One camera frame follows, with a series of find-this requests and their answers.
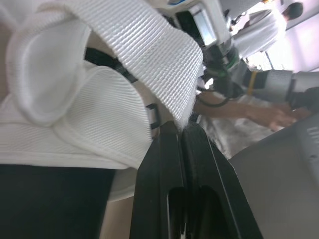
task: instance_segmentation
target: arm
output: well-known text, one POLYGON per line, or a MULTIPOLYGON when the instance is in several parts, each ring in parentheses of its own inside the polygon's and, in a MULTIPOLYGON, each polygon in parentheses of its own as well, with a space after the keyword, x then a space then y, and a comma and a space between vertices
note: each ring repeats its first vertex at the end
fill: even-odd
MULTIPOLYGON (((220 103, 222 100, 212 93, 203 92, 199 97, 211 104, 220 103)), ((203 105, 200 101, 196 101, 194 106, 194 111, 212 118, 247 118, 251 106, 246 104, 241 104, 237 102, 228 102, 226 105, 218 108, 207 107, 203 105)))
MULTIPOLYGON (((221 102, 221 100, 210 92, 203 92, 199 97, 211 104, 221 102)), ((281 127, 288 127, 296 119, 285 114, 282 110, 273 107, 257 107, 237 102, 228 102, 219 108, 212 108, 196 101, 194 111, 212 118, 247 118, 259 125, 278 131, 281 127)))

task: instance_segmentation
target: black fabric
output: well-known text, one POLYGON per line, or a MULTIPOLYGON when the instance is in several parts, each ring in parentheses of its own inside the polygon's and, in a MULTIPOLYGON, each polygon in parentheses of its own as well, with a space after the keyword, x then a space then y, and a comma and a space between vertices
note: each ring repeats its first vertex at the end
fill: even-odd
POLYGON ((114 174, 0 165, 0 237, 98 239, 114 174))

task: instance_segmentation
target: person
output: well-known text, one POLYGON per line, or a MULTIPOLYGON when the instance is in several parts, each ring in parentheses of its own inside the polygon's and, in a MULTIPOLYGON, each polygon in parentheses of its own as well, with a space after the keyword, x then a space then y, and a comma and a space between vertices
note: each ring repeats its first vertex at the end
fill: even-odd
POLYGON ((290 4, 280 14, 277 9, 266 9, 250 14, 244 28, 234 35, 234 43, 242 58, 266 51, 285 36, 287 22, 300 17, 304 7, 300 2, 290 4))

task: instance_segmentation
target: gray panel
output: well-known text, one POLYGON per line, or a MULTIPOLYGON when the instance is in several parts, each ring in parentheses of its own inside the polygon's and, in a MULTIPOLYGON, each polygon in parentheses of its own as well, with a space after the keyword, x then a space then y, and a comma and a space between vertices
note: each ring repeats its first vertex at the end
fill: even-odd
POLYGON ((307 130, 319 115, 281 130, 231 160, 265 239, 318 239, 319 187, 307 130))

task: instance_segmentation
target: white padded cushion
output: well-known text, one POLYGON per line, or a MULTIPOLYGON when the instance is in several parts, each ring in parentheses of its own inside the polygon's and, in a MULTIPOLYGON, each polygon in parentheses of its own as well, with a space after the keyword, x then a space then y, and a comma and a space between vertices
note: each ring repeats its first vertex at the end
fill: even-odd
POLYGON ((142 98, 126 78, 108 67, 89 70, 86 81, 55 124, 56 133, 77 147, 138 168, 152 142, 142 98))

